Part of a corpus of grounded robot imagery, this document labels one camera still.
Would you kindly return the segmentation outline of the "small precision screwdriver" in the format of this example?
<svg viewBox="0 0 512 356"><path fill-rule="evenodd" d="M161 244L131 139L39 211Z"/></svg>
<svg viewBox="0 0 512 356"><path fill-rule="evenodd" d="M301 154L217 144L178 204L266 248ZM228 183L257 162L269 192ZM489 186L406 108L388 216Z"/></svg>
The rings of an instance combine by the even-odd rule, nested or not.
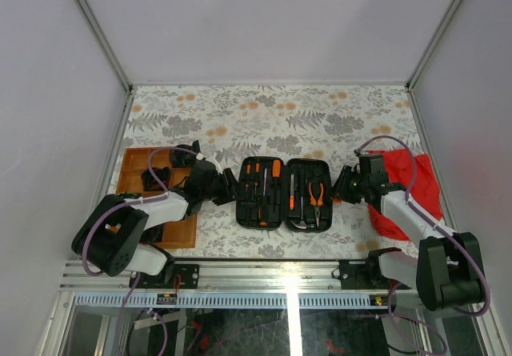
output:
<svg viewBox="0 0 512 356"><path fill-rule="evenodd" d="M258 199L258 186L260 183L260 163L256 162L254 168L254 200L256 201Z"/></svg>
<svg viewBox="0 0 512 356"><path fill-rule="evenodd" d="M245 169L245 177L244 177L244 199L249 200L250 198L250 174L251 174L251 164L246 165Z"/></svg>

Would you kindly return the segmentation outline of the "orange long-nose pliers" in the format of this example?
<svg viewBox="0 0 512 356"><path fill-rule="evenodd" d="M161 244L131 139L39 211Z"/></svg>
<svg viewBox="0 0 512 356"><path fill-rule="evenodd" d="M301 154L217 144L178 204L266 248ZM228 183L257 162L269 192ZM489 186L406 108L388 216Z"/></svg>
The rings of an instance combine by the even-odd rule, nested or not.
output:
<svg viewBox="0 0 512 356"><path fill-rule="evenodd" d="M318 194L314 192L314 188L318 188ZM320 182L318 184L310 182L308 184L308 191L310 196L310 204L314 208L314 219L315 225L319 228L320 217L321 217L321 207L323 206L323 196L324 196L324 185Z"/></svg>

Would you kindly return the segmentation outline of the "black orange handle screwdriver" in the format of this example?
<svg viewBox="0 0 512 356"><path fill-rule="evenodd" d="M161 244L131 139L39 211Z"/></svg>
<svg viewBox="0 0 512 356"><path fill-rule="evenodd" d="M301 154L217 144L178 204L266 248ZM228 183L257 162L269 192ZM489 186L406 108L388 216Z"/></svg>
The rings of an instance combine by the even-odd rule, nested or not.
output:
<svg viewBox="0 0 512 356"><path fill-rule="evenodd" d="M259 209L258 209L258 223L260 226L267 226L267 211L266 211L266 180L267 180L268 169L265 168L263 171L263 192L260 199Z"/></svg>

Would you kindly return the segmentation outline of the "black plastic tool case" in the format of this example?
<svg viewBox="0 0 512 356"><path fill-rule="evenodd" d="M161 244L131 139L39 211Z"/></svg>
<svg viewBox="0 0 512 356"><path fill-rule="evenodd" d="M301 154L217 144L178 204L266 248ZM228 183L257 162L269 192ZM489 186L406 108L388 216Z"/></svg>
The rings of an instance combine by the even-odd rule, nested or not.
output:
<svg viewBox="0 0 512 356"><path fill-rule="evenodd" d="M242 162L241 172L239 175L239 194L236 202L236 220L240 226L247 229L259 230L275 230L284 224L289 230L295 232L305 233L320 233L327 231L331 228L333 223L333 200L331 199L331 176L329 165L323 160L308 159L308 158L292 158L288 162L282 159L281 177L280 177L280 203L277 207L272 205L272 189L271 189L271 174L273 160L280 159L276 157L263 157L253 156L245 158ZM258 186L258 199L254 200L254 165L256 162L260 163L260 183ZM244 177L246 165L251 164L250 174L250 198L244 199ZM258 223L258 209L260 199L263 192L263 171L268 169L266 180L266 211L267 211L267 226L260 226ZM289 198L290 198L290 175L297 176L297 185L295 193L295 213L294 217L289 217ZM290 224L291 221L298 222L300 214L300 201L301 196L304 197L304 215L307 224L314 224L314 208L310 204L310 196L308 191L308 184L322 183L324 185L323 206L321 207L321 217L319 228L315 226L312 230L296 230Z"/></svg>

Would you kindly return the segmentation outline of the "large orange screwdriver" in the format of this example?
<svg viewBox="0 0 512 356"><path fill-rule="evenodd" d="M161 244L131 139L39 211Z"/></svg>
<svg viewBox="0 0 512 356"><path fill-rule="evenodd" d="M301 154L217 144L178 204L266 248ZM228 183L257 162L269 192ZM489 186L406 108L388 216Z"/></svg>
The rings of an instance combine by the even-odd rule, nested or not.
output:
<svg viewBox="0 0 512 356"><path fill-rule="evenodd" d="M272 205L277 207L280 203L280 177L281 177L282 161L280 159L273 160L272 174L271 174L271 189L272 189Z"/></svg>

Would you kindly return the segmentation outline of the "orange utility knife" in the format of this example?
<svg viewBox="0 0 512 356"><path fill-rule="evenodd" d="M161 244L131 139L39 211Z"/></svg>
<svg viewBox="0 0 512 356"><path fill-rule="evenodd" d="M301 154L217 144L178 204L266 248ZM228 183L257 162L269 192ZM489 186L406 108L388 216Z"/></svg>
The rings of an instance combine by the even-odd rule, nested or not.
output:
<svg viewBox="0 0 512 356"><path fill-rule="evenodd" d="M297 176L295 174L290 175L290 198L289 198L289 217L293 218L295 213L296 201L295 201L295 193L296 193L296 185L297 185Z"/></svg>

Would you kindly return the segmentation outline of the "claw hammer black handle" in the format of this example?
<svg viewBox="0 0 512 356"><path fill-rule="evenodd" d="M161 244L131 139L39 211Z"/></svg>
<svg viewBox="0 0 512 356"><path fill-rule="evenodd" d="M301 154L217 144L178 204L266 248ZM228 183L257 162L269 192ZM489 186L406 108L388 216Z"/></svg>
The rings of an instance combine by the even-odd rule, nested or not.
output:
<svg viewBox="0 0 512 356"><path fill-rule="evenodd" d="M304 215L304 197L299 198L300 201L300 214L298 222L291 221L290 224L296 230L312 230L315 228L314 224L307 224Z"/></svg>

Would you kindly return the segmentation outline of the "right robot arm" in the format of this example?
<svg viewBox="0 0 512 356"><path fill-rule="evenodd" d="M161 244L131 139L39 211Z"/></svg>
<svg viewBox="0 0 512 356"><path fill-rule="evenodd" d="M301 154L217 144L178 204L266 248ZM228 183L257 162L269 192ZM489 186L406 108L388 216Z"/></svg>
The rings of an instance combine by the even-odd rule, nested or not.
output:
<svg viewBox="0 0 512 356"><path fill-rule="evenodd" d="M344 166L332 195L343 202L366 202L391 220L418 250L411 257L400 250L369 254L364 271L373 287L395 280L417 291L430 311L454 309L479 303L476 315L490 308L490 288L484 274L478 239L459 233L420 206L410 188L391 182L380 154L359 154L356 166Z"/></svg>

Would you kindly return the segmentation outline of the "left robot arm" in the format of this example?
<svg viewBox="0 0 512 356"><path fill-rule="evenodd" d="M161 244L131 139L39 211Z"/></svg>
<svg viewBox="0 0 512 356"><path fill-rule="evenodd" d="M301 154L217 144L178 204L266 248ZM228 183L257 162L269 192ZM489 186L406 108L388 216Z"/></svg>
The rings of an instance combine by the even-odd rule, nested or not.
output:
<svg viewBox="0 0 512 356"><path fill-rule="evenodd" d="M167 287L175 277L174 258L154 244L143 243L143 233L196 215L204 202L221 206L236 198L232 169L197 160L182 186L146 198L105 196L75 235L71 249L90 276L113 277L128 270L146 274L157 287Z"/></svg>

